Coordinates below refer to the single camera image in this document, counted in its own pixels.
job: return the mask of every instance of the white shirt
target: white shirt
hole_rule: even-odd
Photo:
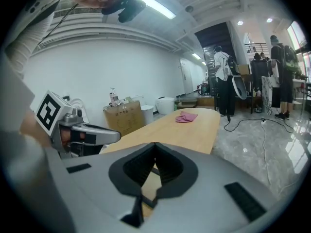
[[[20,79],[38,43],[46,35],[54,13],[28,26],[33,19],[59,0],[29,0],[19,13],[0,49],[0,129],[18,131],[34,98]]]
[[[53,20],[54,13],[41,22],[28,26],[38,15],[59,0],[29,0],[21,10],[5,43],[5,54],[11,62],[11,67],[20,78],[23,78],[24,66],[46,35]]]
[[[232,72],[230,70],[230,67],[228,66],[227,60],[229,58],[229,55],[225,52],[217,52],[214,55],[215,60],[215,66],[220,66],[220,68],[216,72],[216,77],[220,78],[223,81],[227,81],[228,75],[226,73],[226,69],[228,69],[229,75],[232,75]]]

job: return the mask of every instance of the pink cloth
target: pink cloth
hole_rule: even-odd
[[[193,122],[197,116],[198,116],[197,114],[191,114],[191,113],[182,111],[180,113],[180,116],[176,117],[175,121],[176,122]]]

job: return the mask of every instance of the white door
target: white door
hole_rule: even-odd
[[[192,93],[193,87],[192,87],[192,78],[191,78],[191,72],[190,72],[190,63],[188,60],[180,59],[180,64],[181,64],[181,73],[183,75],[185,93],[186,94]]]

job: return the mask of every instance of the sneaker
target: sneaker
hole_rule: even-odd
[[[284,114],[284,116],[285,116],[285,119],[287,119],[287,120],[290,119],[290,113],[289,113],[289,112],[286,112],[286,113]]]
[[[274,117],[281,120],[281,121],[285,120],[285,115],[283,113],[276,114],[276,115],[274,115]]]

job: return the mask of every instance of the hair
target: hair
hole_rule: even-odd
[[[222,47],[221,46],[215,46],[214,47],[214,51],[215,52],[220,52],[222,50]]]
[[[275,35],[270,36],[271,43],[278,43],[278,38]]]
[[[254,59],[255,59],[255,60],[260,60],[260,59],[261,59],[259,53],[255,53]]]

